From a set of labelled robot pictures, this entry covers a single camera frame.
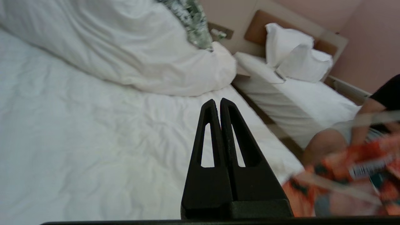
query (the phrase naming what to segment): mattress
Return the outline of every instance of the mattress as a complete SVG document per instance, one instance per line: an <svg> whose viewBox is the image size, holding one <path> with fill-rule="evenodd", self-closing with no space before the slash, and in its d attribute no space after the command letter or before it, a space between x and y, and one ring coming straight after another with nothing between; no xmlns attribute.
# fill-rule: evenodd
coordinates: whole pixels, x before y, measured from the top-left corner
<svg viewBox="0 0 400 225"><path fill-rule="evenodd" d="M360 109L322 82L282 80L264 58L241 52L235 58L251 77L238 76L234 85L303 149L316 133L353 119Z"/></svg>
<svg viewBox="0 0 400 225"><path fill-rule="evenodd" d="M302 169L232 86L198 97L99 80L0 30L0 224L179 219L200 108L235 102L278 180ZM202 161L212 164L210 131Z"/></svg>

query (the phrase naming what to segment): pink wall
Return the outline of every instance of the pink wall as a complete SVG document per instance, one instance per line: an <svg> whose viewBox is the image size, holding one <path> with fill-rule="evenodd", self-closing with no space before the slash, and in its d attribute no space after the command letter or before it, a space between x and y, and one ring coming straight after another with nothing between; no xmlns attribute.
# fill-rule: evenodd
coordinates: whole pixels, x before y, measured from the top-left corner
<svg viewBox="0 0 400 225"><path fill-rule="evenodd" d="M340 34L349 43L330 75L373 93L400 73L400 0L366 0Z"/></svg>
<svg viewBox="0 0 400 225"><path fill-rule="evenodd" d="M337 32L346 24L362 0L275 0L275 2Z"/></svg>

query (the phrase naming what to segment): white pillow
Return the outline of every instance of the white pillow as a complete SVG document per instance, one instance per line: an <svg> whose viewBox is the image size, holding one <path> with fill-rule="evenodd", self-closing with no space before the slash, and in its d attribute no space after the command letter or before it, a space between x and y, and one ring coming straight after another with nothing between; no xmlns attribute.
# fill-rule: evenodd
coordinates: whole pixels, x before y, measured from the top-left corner
<svg viewBox="0 0 400 225"><path fill-rule="evenodd" d="M265 64L264 58L242 52L237 52L233 56L238 61L238 64L250 73L250 76L262 77L270 84L282 84L284 82L272 68Z"/></svg>
<svg viewBox="0 0 400 225"><path fill-rule="evenodd" d="M0 24L90 75L158 94L197 96L229 85L236 61L187 41L153 0L0 0Z"/></svg>
<svg viewBox="0 0 400 225"><path fill-rule="evenodd" d="M314 38L294 29L284 29L276 23L265 25L267 29L266 56L270 67L278 67L289 53L298 45L312 48Z"/></svg>
<svg viewBox="0 0 400 225"><path fill-rule="evenodd" d="M281 76L315 83L324 77L332 65L331 55L301 44L290 52L276 72Z"/></svg>

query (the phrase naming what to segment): headboard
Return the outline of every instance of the headboard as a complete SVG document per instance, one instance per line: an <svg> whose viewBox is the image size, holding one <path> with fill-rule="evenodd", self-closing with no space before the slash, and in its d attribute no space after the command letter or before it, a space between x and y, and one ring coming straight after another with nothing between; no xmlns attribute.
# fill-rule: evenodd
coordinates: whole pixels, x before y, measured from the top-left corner
<svg viewBox="0 0 400 225"><path fill-rule="evenodd" d="M253 20L251 21L246 34L244 35L244 39L251 41L253 43L256 43L258 45L265 46L265 43L267 40L267 31L265 29L265 25L269 24L269 23L277 23L283 28L296 29L296 30L299 30L310 36L313 36L310 33L308 33L307 31L304 31L303 29L295 27L294 25L290 24L289 22L286 22L275 16L272 16L262 10L258 10L253 17ZM334 44L331 44L327 41L321 40L321 39L319 39L319 37L315 37L315 36L313 36L313 37L315 39L314 49L317 49L319 51L323 51L332 56L335 56L336 52L338 51L337 46L335 46Z"/></svg>

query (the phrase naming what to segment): electrical outlet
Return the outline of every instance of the electrical outlet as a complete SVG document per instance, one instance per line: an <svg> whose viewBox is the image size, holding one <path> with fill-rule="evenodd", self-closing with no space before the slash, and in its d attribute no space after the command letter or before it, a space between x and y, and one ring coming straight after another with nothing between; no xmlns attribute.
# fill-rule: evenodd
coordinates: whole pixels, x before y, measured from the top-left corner
<svg viewBox="0 0 400 225"><path fill-rule="evenodd" d="M216 29L218 31L224 32L226 34L226 38L225 39L228 39L228 40L232 39L233 32L234 32L233 30L209 22L208 23L208 31L211 31L212 29Z"/></svg>

